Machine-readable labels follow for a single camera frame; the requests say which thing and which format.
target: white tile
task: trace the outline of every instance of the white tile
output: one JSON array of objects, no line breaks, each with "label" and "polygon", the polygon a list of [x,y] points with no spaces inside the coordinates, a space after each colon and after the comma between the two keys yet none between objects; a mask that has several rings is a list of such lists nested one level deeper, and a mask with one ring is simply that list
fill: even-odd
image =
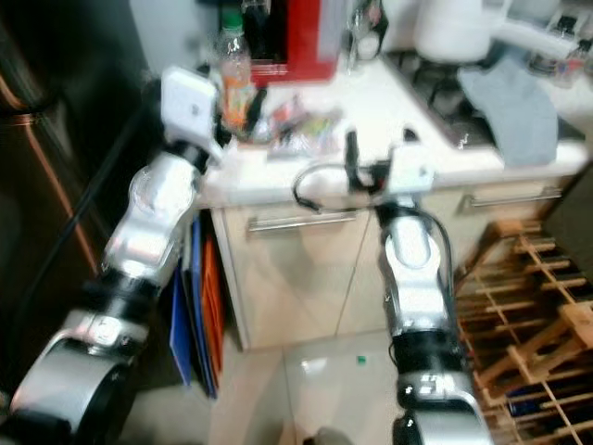
[{"label": "white tile", "polygon": [[200,387],[140,394],[124,433],[154,445],[295,445],[281,350],[242,354],[225,338],[219,399]]},{"label": "white tile", "polygon": [[400,410],[388,345],[386,332],[378,332],[284,351],[298,440],[330,426],[357,445],[391,443]]}]

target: kitchen counter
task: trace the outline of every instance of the kitchen counter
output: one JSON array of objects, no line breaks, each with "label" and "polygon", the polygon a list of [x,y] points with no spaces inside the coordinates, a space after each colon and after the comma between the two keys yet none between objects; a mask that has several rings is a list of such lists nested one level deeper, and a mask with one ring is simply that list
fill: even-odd
[{"label": "kitchen counter", "polygon": [[[593,88],[586,78],[571,90],[541,81],[556,109],[584,133],[593,137]],[[345,118],[336,129],[343,145],[348,129],[359,136],[360,163],[386,159],[402,129],[411,128],[431,150],[436,168],[435,187],[463,184],[521,181],[553,178],[579,172],[590,158],[585,143],[566,142],[558,147],[556,161],[545,166],[505,169],[493,148],[458,150],[442,136],[423,112],[397,74],[382,60],[375,60],[353,76],[338,70],[330,83],[282,85],[270,88],[264,111],[270,111],[299,92],[307,109],[329,110],[340,107]],[[342,153],[329,160],[342,161]],[[290,186],[310,159],[267,160],[265,148],[232,144],[221,169],[210,169],[203,183],[202,197],[214,207],[286,202],[292,199]],[[317,196],[341,193],[343,175],[327,173],[315,178],[311,189]]]}]

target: gas stove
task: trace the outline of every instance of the gas stove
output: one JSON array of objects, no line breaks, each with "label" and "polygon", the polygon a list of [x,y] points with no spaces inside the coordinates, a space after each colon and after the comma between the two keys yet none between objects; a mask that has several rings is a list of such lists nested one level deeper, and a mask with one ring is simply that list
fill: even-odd
[{"label": "gas stove", "polygon": [[[494,136],[485,116],[476,110],[457,80],[459,65],[434,63],[415,51],[384,54],[389,69],[397,72],[441,133],[456,148],[494,146]],[[558,139],[585,141],[585,136],[559,118]]]}]

